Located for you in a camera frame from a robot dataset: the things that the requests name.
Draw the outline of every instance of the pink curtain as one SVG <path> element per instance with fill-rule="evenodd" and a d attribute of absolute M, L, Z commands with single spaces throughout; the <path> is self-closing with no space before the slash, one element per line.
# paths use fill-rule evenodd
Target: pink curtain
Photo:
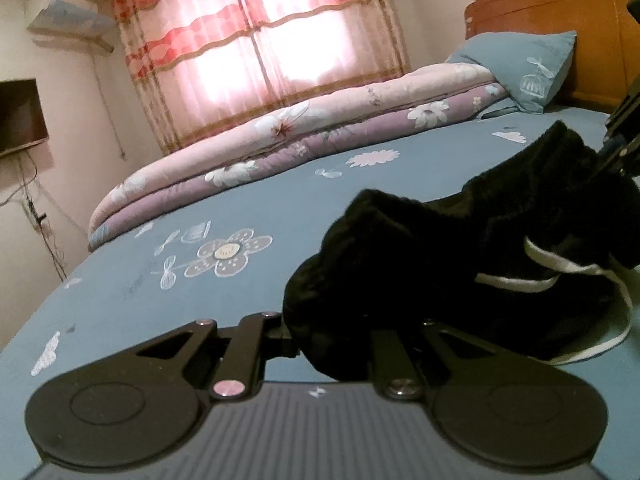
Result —
<path fill-rule="evenodd" d="M 165 153 L 407 72 L 390 0 L 111 0 Z"/>

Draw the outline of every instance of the wall-mounted air conditioner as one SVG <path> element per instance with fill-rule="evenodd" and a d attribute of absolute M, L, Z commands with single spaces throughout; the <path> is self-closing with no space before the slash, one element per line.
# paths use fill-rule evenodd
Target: wall-mounted air conditioner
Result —
<path fill-rule="evenodd" d="M 98 5 L 86 0 L 29 0 L 26 6 L 27 28 L 38 33 L 85 38 L 92 43 L 113 51 L 113 47 L 101 40 L 116 22 L 100 14 Z"/>

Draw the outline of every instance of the folded quilt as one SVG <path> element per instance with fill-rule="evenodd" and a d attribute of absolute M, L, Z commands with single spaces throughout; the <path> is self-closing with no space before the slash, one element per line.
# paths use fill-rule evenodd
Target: folded quilt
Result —
<path fill-rule="evenodd" d="M 89 232 L 93 233 L 127 204 L 194 175 L 273 151 L 305 134 L 443 99 L 492 81 L 491 72 L 479 65 L 436 64 L 398 79 L 343 89 L 283 108 L 201 140 L 137 171 L 100 202 L 91 217 Z"/>
<path fill-rule="evenodd" d="M 193 176 L 133 200 L 92 233 L 90 247 L 95 250 L 108 240 L 161 214 L 226 189 L 282 173 L 310 160 L 467 120 L 505 95 L 502 86 L 491 83 L 445 100 L 299 136 L 272 152 Z"/>

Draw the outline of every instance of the black drawstring bag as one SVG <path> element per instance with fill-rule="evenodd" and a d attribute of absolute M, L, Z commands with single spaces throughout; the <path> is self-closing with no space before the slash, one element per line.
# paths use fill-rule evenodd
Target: black drawstring bag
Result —
<path fill-rule="evenodd" d="M 597 165 L 557 122 L 456 195 L 421 203 L 364 190 L 287 283 L 292 336 L 338 380 L 366 377 L 371 329 L 425 319 L 557 356 L 602 319 L 617 287 L 605 276 L 559 275 L 527 254 L 526 241 L 579 265 L 606 269 L 610 256 L 640 264 L 640 192 L 627 176 L 595 174 Z"/>

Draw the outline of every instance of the blue bed sheet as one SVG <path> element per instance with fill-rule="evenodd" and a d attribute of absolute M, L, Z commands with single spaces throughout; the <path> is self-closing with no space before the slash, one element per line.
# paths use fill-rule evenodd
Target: blue bed sheet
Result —
<path fill-rule="evenodd" d="M 494 133 L 516 139 L 519 132 L 529 143 L 558 119 L 588 145 L 601 145 L 606 116 L 578 108 L 454 124 L 309 162 L 157 218 L 152 226 L 101 247 L 0 354 L 0 478 L 24 478 L 39 464 L 24 427 L 24 408 L 45 381 L 194 319 L 210 317 L 229 326 L 247 314 L 280 310 L 290 275 L 318 250 L 324 232 L 360 190 L 373 187 L 422 201 L 456 193 L 471 177 L 527 146 Z M 208 249 L 206 243 L 234 234 L 244 248 L 262 250 L 248 254 L 246 263 L 236 260 L 236 268 L 223 269 L 232 266 L 222 260 L 235 245 L 210 254 L 222 242 Z M 222 261 L 217 270 L 216 259 Z M 212 268 L 203 271 L 203 265 Z M 623 345 L 568 367 L 607 401 L 609 428 L 594 464 L 612 480 L 640 476 L 637 322 Z M 50 350 L 55 346 L 57 333 L 55 361 L 33 376 L 47 342 L 53 341 Z M 329 380 L 303 357 L 268 363 L 266 378 Z"/>

